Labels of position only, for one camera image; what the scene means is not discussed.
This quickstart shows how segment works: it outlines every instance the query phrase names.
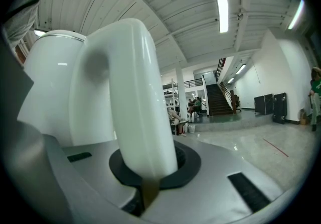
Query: white column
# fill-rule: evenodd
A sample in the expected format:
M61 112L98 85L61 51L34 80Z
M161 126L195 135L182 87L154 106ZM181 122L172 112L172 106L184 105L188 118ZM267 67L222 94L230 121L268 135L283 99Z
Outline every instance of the white column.
M181 117L187 119L187 101L184 88L184 79L182 68L179 64L176 65L176 77L177 77L177 86L179 87L179 101L180 101L180 111Z
M209 101L207 99L207 89L206 89L206 83L204 80L204 77L202 76L202 81L203 81L203 87L204 87L204 94L205 94L205 100L206 100L206 114L207 116L210 115L210 109L209 109Z

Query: glossy floor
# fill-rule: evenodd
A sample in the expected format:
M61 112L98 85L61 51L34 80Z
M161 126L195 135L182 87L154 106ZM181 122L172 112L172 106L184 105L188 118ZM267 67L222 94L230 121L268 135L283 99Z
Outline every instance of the glossy floor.
M236 114L231 115L217 115L206 117L206 114L202 114L200 123L224 123L235 122L240 120L252 120L262 117L262 114L256 114L254 110L243 109L242 112L237 111Z
M319 149L321 127L312 133L310 126L270 123L243 130L187 135L187 138L232 150L288 190L300 182L311 166Z

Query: ceiling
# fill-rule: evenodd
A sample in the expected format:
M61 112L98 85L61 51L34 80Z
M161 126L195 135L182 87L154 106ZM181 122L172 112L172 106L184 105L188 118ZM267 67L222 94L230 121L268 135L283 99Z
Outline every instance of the ceiling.
M137 18L151 33L165 73L177 63L185 68L229 56L246 62L260 48L267 28L286 29L298 3L228 0L229 30L220 34L216 0L41 0L34 28L87 36L115 21ZM237 20L239 13L243 18Z

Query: stair railing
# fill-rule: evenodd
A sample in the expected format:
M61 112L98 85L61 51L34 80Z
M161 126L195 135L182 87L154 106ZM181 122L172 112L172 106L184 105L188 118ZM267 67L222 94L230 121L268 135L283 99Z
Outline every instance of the stair railing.
M226 60L226 58L221 58L221 59L219 60L219 65L217 66L217 70L216 70L216 72L215 72L216 82L217 82L217 81L219 80L219 78L220 78L221 71L222 71L222 69L223 69L223 67L224 67L224 64L225 64L225 60Z
M190 87L201 86L201 85L203 85L203 80L201 78L184 82L184 88L190 88Z
M223 82L220 83L220 89L225 96L225 98L228 98L231 102L233 114L236 114L236 101L235 101L235 96L234 96L234 91L231 90L229 91L226 86L223 84Z

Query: seated person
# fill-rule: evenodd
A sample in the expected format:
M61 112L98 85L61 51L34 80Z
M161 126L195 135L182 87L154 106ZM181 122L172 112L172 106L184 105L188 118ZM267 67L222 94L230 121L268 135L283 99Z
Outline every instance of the seated person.
M183 133L183 125L187 123L188 120L179 117L173 109L169 109L168 114L171 121L171 125L178 127L179 136L186 137L186 135Z
M193 106L194 105L194 102L192 102L191 99L189 99L189 107Z
M190 106L187 110L188 113L192 115L194 111L201 111L202 109L202 102L199 97L196 97L196 102L194 103L193 106Z
M312 101L312 131L316 131L317 122L321 121L321 69L313 68L311 72L312 77L312 88L310 91L311 101Z

